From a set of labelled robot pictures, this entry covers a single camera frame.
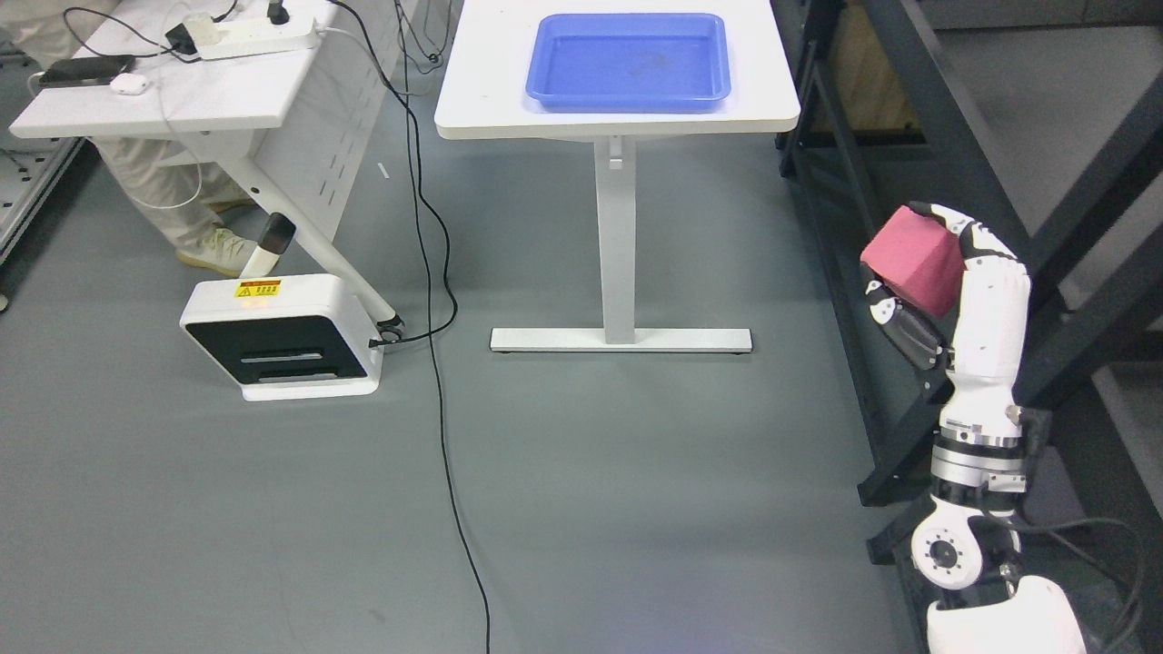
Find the white machine base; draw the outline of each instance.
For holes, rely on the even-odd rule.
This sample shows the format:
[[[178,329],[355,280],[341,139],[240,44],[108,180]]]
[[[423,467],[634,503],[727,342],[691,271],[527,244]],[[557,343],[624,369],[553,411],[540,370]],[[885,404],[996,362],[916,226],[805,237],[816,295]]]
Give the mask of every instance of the white machine base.
[[[635,329],[633,343],[607,343],[605,329],[493,329],[493,351],[643,351],[745,354],[750,329]]]
[[[242,399],[247,401],[270,401],[277,399],[309,399],[320,397],[366,396],[379,388],[379,376],[363,379],[329,379],[311,382],[286,382],[278,384],[242,386]]]
[[[194,287],[179,324],[248,401],[363,396],[379,386],[376,325],[326,273],[219,279]]]

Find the yellow warning sticker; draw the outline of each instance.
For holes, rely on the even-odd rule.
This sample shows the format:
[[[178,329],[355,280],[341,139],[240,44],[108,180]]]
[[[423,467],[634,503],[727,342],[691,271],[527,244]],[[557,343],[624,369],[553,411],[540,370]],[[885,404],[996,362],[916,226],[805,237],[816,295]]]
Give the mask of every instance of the yellow warning sticker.
[[[234,291],[234,297],[258,298],[263,296],[277,296],[279,294],[279,284],[281,283],[281,279],[250,279],[241,282]]]

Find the gray floor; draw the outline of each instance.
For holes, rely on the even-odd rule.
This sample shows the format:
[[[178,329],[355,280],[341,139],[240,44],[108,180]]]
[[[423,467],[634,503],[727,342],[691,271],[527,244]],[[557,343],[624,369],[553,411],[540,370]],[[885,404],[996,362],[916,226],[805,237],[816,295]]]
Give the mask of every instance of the gray floor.
[[[599,325],[592,155],[442,141],[433,102],[424,185],[461,299],[436,349],[493,651],[912,651],[863,543],[896,510],[857,500],[871,458],[771,137],[640,159],[640,325],[749,327],[754,354],[499,355],[493,326]],[[418,333],[402,152],[385,106],[336,243]],[[177,326],[212,276],[100,165],[79,161],[30,234],[0,317],[6,652],[484,649],[422,344],[372,396],[247,404]],[[315,270],[295,249],[278,272]]]

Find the white desk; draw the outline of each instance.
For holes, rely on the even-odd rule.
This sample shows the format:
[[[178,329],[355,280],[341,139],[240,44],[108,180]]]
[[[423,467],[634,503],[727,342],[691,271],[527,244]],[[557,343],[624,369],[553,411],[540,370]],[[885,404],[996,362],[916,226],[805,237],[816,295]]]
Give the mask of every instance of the white desk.
[[[551,113],[526,95],[542,19],[563,13],[702,12],[723,20],[732,92],[700,114]],[[594,143],[601,329],[493,329],[497,351],[751,350],[748,329],[634,326],[636,140],[787,131],[799,102],[766,0],[465,0],[436,128],[445,138],[543,137]]]
[[[351,0],[392,70],[395,13],[391,3]],[[405,2],[409,10],[415,0]],[[265,15],[266,2],[241,2],[228,20]],[[123,0],[115,15],[145,36],[164,33],[195,10],[221,12],[219,0]],[[286,0],[292,14],[358,34],[355,21],[323,0]],[[88,40],[100,52],[154,52],[124,27],[106,21]],[[81,50],[78,56],[87,56]],[[331,239],[385,90],[361,49],[329,34],[308,50],[183,64],[170,56],[138,59],[151,84],[141,95],[105,86],[42,91],[12,125],[16,136],[126,136],[174,142],[167,163],[222,166],[267,213],[294,222],[295,240],[328,272],[342,277],[376,322],[395,311],[335,249]]]

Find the pink foam cube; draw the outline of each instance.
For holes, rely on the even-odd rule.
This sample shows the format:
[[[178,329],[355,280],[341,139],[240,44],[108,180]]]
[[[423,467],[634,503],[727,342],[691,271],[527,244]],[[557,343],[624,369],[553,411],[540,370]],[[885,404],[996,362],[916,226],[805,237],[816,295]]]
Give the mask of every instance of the pink foam cube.
[[[901,299],[942,317],[957,303],[964,262],[957,237],[941,223],[900,207],[861,253]]]

